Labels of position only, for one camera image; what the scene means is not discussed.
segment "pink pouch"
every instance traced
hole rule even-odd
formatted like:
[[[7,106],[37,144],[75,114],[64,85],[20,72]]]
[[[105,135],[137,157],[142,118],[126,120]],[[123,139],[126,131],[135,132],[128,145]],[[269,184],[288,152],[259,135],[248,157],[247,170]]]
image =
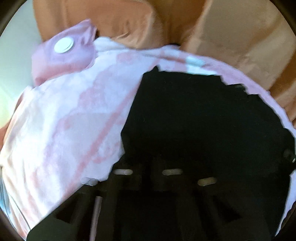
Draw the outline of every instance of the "pink pouch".
[[[91,67],[96,58],[95,35],[96,27],[88,19],[39,45],[32,55],[34,84]]]

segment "pink and white blanket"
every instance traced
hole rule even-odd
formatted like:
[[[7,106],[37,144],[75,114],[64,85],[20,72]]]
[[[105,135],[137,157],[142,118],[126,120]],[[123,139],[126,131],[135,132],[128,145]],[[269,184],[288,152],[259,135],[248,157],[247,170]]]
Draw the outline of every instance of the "pink and white blanket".
[[[30,229],[67,199],[85,177],[105,180],[123,153],[120,132],[142,75],[161,71],[217,74],[225,84],[259,94],[294,136],[284,110],[242,72],[215,59],[168,45],[132,50],[109,38],[93,42],[91,67],[51,79],[24,93],[0,153],[11,219],[26,238]],[[296,189],[295,173],[291,190]],[[286,211],[296,199],[291,191]]]

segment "orange fabric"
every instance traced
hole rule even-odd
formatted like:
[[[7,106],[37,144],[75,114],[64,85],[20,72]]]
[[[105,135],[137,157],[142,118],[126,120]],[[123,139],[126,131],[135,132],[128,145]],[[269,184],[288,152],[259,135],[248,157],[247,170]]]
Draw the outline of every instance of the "orange fabric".
[[[132,48],[170,43],[249,76],[296,127],[296,37],[270,0],[34,0],[43,40],[90,18],[101,36]]]

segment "brown curtain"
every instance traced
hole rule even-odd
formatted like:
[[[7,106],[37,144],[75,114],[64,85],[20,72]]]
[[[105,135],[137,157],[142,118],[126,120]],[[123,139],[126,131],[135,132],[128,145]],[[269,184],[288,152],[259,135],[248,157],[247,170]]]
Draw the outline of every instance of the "brown curtain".
[[[176,43],[270,91],[296,127],[296,37],[270,0],[34,0],[43,40],[90,18],[132,48]]]

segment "bed sheet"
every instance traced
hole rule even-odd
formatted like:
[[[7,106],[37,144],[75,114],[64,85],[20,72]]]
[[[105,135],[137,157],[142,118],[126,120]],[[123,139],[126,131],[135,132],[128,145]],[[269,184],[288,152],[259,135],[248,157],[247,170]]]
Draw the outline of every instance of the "bed sheet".
[[[223,62],[174,45],[132,50],[106,37],[94,45],[98,57],[91,68],[27,91],[9,125],[0,165],[10,218],[24,239],[85,177],[108,177],[123,153],[120,132],[142,75],[156,65],[161,71],[217,74],[225,84],[243,84],[248,93],[259,94],[296,136],[285,111],[269,93]],[[285,213],[296,199],[295,190],[293,173]]]

